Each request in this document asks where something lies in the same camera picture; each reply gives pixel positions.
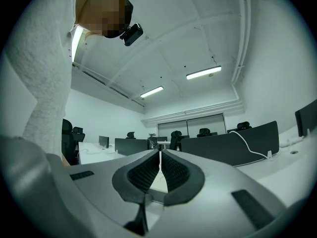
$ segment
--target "ceiling light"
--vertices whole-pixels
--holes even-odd
[[[76,30],[75,30],[74,37],[73,37],[73,41],[71,43],[71,59],[73,62],[75,60],[75,55],[76,55],[78,43],[79,43],[79,40],[80,40],[82,33],[83,33],[83,28],[80,26],[77,26]]]
[[[142,94],[141,98],[147,97],[147,96],[149,96],[150,94],[153,94],[153,93],[157,93],[158,91],[163,90],[163,89],[164,89],[163,87],[159,86],[158,88],[155,88],[155,89],[153,89],[153,90],[151,90],[149,92],[146,92],[146,93]]]
[[[217,66],[217,67],[213,67],[213,68],[209,68],[209,69],[203,69],[203,70],[188,74],[188,75],[186,75],[186,77],[187,77],[187,79],[192,79],[194,77],[200,77],[203,75],[215,73],[217,71],[221,71],[221,66]]]

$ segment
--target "person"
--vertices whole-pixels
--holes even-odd
[[[37,103],[22,137],[61,157],[61,128],[70,92],[74,26],[88,36],[114,38],[129,26],[128,0],[32,0],[18,19],[1,56]]]

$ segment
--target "black camera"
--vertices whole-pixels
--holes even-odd
[[[143,29],[140,24],[136,23],[120,36],[126,46],[130,46],[143,34]]]

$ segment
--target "ceiling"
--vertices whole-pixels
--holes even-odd
[[[130,47],[119,38],[81,39],[75,63],[106,87],[145,107],[230,88],[239,56],[239,0],[130,0],[144,34]],[[212,77],[186,75],[217,65]],[[158,86],[164,90],[140,95]]]

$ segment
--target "black partition panel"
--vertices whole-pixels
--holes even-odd
[[[317,100],[295,112],[298,136],[307,136],[307,129],[317,127]]]
[[[267,156],[270,150],[279,150],[277,122],[273,121],[255,128],[238,132],[248,143],[250,150]],[[220,161],[232,166],[243,165],[264,159],[263,156],[249,152],[242,138],[236,133],[182,140],[182,152],[207,159]]]
[[[124,139],[116,138],[114,140],[114,149],[119,154],[128,156],[135,153],[143,152],[148,149],[147,139]]]

